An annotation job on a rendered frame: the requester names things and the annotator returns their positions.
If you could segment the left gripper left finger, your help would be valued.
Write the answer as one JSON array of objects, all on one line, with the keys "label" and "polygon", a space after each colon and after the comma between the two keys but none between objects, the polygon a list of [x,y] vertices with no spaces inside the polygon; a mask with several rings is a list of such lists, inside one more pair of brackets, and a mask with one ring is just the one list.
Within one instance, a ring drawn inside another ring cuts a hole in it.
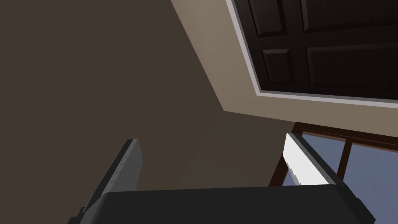
[{"label": "left gripper left finger", "polygon": [[109,192],[135,191],[143,164],[139,140],[128,139],[90,197],[85,214],[102,195]]}]

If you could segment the brown framed window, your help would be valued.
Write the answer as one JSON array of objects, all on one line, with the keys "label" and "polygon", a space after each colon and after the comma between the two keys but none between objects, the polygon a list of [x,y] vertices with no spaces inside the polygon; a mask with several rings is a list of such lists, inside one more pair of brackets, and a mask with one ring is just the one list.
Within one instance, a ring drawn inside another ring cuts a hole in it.
[{"label": "brown framed window", "polygon": [[301,122],[292,131],[360,197],[375,224],[398,224],[398,138]]}]

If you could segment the dark panelled door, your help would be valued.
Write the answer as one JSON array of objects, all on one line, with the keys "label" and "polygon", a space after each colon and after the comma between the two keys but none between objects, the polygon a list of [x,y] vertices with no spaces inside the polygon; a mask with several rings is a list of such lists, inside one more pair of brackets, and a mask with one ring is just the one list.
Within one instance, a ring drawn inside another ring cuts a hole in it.
[{"label": "dark panelled door", "polygon": [[398,100],[398,0],[232,0],[260,91]]}]

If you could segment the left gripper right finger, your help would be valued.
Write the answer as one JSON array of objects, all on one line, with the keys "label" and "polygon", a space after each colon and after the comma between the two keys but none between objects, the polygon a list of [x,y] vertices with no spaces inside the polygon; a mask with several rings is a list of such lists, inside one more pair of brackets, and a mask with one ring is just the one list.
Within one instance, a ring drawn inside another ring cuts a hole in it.
[{"label": "left gripper right finger", "polygon": [[299,134],[286,134],[283,158],[295,181],[283,187],[289,204],[311,212],[362,211],[360,199]]}]

